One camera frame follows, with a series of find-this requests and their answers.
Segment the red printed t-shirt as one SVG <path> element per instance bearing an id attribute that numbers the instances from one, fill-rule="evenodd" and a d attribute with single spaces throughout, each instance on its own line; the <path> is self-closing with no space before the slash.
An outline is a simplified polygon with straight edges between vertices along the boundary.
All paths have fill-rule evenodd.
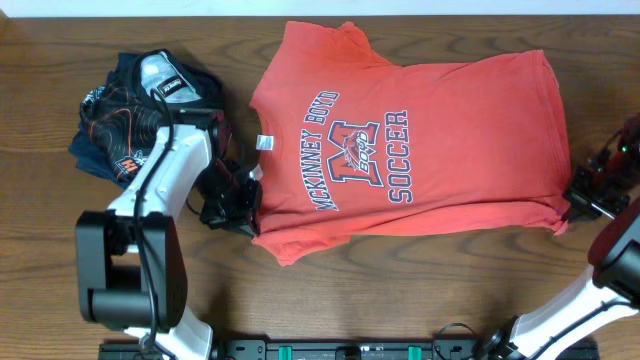
<path id="1" fill-rule="evenodd" d="M 399 66 L 353 23 L 290 21 L 250 105 L 253 243 L 283 266 L 362 235 L 566 230 L 565 114 L 540 50 Z"/>

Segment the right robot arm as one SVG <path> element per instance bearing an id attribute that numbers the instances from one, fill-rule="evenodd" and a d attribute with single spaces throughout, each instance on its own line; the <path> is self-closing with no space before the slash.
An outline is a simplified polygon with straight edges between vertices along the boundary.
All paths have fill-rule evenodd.
<path id="1" fill-rule="evenodd" d="M 515 317 L 476 347 L 475 359 L 557 359 L 619 319 L 639 314 L 639 116 L 630 117 L 579 167 L 564 193 L 569 221 L 610 219 L 581 275 L 540 308 Z"/>

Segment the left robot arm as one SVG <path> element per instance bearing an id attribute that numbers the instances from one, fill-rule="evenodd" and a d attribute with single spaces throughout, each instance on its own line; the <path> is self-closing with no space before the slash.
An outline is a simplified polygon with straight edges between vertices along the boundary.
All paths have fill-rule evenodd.
<path id="1" fill-rule="evenodd" d="M 169 110 L 150 158 L 102 212 L 75 226 L 80 313 L 136 344 L 105 345 L 104 359 L 216 359 L 214 330 L 187 306 L 176 219 L 193 189 L 200 221 L 254 237 L 262 198 L 257 169 L 224 157 L 231 129 L 219 110 Z"/>

